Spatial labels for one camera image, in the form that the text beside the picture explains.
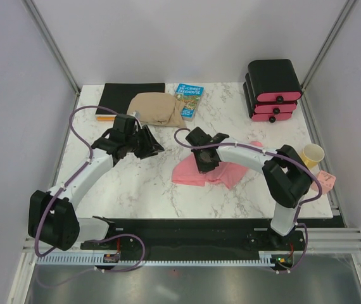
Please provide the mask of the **pink t shirt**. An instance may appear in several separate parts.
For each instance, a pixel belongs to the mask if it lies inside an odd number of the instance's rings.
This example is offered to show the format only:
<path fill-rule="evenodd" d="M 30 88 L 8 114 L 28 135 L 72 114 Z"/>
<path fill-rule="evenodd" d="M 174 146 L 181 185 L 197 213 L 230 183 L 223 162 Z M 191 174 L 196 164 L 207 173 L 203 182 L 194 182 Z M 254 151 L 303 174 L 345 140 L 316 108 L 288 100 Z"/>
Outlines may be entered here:
<path fill-rule="evenodd" d="M 200 173 L 194 155 L 191 153 L 183 159 L 172 171 L 172 182 L 188 186 L 204 187 L 209 184 L 223 184 L 227 189 L 234 188 L 253 167 L 230 162 L 220 162 L 214 170 Z"/>

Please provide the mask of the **beige t shirt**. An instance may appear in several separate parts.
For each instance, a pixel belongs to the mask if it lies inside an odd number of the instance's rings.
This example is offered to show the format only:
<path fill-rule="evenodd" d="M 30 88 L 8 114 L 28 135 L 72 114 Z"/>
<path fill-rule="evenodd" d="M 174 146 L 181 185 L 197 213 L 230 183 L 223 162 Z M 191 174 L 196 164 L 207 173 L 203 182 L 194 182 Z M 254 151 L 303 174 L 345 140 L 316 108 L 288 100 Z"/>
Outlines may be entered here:
<path fill-rule="evenodd" d="M 130 102 L 127 114 L 138 113 L 142 124 L 184 128 L 181 111 L 185 103 L 169 93 L 144 92 Z"/>

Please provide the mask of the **black pink drawer unit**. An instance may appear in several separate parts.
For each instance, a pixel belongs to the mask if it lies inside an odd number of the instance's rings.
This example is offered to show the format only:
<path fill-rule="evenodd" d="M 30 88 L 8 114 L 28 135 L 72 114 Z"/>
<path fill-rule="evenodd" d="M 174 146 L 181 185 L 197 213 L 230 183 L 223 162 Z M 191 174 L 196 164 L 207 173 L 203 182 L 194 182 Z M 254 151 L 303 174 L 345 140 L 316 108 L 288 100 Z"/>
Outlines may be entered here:
<path fill-rule="evenodd" d="M 272 124 L 289 120 L 303 95 L 289 59 L 250 62 L 243 91 L 251 120 Z"/>

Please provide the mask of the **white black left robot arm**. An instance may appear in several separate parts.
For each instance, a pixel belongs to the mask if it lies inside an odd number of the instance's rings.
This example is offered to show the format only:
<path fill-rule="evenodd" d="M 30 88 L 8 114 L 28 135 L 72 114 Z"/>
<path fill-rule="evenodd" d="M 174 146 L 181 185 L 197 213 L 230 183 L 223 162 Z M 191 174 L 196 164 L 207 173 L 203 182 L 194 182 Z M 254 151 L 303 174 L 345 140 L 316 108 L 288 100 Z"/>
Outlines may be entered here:
<path fill-rule="evenodd" d="M 87 192 L 127 154 L 139 159 L 149 158 L 164 148 L 150 129 L 136 117 L 117 115 L 112 128 L 88 145 L 89 156 L 65 182 L 47 191 L 35 191 L 30 197 L 28 234 L 34 238 L 38 257 L 39 244 L 66 251 L 77 241 L 95 240 L 103 249 L 117 241 L 115 231 L 100 217 L 77 218 L 75 210 Z"/>

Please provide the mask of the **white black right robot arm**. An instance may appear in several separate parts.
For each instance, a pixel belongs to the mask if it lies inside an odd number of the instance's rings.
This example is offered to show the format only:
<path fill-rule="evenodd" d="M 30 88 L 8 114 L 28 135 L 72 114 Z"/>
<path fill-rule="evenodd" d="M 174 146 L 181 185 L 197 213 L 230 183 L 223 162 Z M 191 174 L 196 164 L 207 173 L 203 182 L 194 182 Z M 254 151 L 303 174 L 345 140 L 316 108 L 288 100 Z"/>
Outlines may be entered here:
<path fill-rule="evenodd" d="M 221 163 L 232 163 L 264 176 L 275 201 L 267 238 L 275 249 L 283 249 L 290 243 L 301 206 L 322 196 L 320 182 L 289 145 L 267 149 L 239 142 L 223 133 L 211 136 L 199 127 L 189 131 L 186 141 L 186 147 L 193 152 L 197 168 L 203 174 Z"/>

